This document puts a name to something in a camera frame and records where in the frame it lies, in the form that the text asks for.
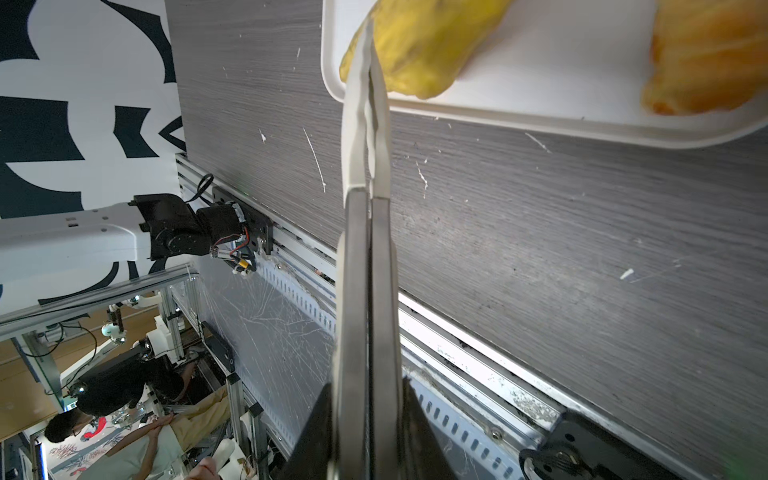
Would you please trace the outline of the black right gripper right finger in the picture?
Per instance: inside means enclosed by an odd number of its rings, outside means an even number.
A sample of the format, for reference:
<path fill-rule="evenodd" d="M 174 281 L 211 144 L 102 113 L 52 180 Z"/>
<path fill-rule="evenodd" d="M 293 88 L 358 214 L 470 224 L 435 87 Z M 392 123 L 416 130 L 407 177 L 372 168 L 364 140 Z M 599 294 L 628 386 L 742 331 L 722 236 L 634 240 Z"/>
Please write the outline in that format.
<path fill-rule="evenodd" d="M 404 475 L 408 480 L 456 480 L 409 378 L 403 385 Z"/>

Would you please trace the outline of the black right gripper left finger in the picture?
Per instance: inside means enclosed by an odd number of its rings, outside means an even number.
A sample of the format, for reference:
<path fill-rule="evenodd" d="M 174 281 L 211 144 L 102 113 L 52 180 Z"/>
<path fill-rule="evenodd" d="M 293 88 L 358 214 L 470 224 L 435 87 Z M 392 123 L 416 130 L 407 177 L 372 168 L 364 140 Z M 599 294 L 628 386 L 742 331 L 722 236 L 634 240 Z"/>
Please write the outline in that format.
<path fill-rule="evenodd" d="M 332 438 L 332 385 L 327 383 L 317 398 L 301 435 L 283 466 L 281 480 L 327 480 Z"/>

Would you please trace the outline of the steel tongs white tips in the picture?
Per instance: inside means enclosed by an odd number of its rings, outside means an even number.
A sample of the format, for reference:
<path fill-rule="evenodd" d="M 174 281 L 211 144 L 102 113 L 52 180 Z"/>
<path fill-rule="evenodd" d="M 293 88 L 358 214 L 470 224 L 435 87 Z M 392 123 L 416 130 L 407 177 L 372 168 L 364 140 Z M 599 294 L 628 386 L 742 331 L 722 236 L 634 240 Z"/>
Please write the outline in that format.
<path fill-rule="evenodd" d="M 391 229 L 391 129 L 374 42 L 360 26 L 343 102 L 331 479 L 401 479 L 402 366 Z"/>

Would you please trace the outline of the yellow fake croissant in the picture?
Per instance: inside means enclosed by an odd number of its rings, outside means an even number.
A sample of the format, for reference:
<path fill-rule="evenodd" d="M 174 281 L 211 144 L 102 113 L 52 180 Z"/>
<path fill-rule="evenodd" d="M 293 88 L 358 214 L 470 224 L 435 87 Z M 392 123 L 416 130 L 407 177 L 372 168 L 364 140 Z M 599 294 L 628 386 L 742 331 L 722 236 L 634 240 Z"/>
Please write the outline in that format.
<path fill-rule="evenodd" d="M 365 17 L 387 90 L 421 100 L 446 91 L 507 14 L 510 0 L 382 0 Z"/>

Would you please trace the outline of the long striped fake bread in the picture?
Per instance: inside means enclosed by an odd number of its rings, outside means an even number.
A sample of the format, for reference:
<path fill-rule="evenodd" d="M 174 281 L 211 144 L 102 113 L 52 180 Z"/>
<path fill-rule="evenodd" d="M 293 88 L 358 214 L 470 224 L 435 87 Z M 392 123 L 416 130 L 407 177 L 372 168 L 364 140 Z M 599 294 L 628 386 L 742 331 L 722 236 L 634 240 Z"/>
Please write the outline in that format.
<path fill-rule="evenodd" d="M 658 1 L 642 104 L 662 116 L 731 111 L 767 91 L 765 1 Z"/>

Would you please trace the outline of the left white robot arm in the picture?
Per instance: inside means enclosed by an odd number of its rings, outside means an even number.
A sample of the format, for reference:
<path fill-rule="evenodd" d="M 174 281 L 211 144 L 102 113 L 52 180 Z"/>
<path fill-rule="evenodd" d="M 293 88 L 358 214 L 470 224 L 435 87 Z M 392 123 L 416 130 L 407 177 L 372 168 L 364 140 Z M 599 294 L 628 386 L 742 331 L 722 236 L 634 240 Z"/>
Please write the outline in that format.
<path fill-rule="evenodd" d="M 237 240 L 238 206 L 138 195 L 95 210 L 1 222 L 1 312 L 13 315 L 174 268 Z"/>

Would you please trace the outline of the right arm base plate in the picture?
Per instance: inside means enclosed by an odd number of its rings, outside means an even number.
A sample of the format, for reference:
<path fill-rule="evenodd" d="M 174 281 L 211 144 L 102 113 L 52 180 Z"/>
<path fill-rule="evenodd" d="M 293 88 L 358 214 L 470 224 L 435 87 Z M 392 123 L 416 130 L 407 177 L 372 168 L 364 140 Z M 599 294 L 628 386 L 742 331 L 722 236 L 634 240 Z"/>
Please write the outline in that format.
<path fill-rule="evenodd" d="M 567 411 L 543 443 L 518 456 L 525 479 L 674 480 L 677 474 L 587 417 Z"/>

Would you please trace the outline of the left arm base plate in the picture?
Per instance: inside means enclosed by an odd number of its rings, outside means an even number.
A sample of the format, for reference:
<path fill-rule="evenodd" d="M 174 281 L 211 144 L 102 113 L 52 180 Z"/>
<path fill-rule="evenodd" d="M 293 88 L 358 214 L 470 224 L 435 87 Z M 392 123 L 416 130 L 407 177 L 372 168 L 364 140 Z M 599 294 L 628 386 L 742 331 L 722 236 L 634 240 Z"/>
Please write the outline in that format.
<path fill-rule="evenodd" d="M 272 253 L 274 222 L 265 214 L 233 196 L 220 186 L 213 188 L 218 204 L 230 204 L 241 222 L 241 235 L 230 242 L 220 243 L 213 252 L 232 271 L 243 276 L 255 273 L 259 261 Z"/>

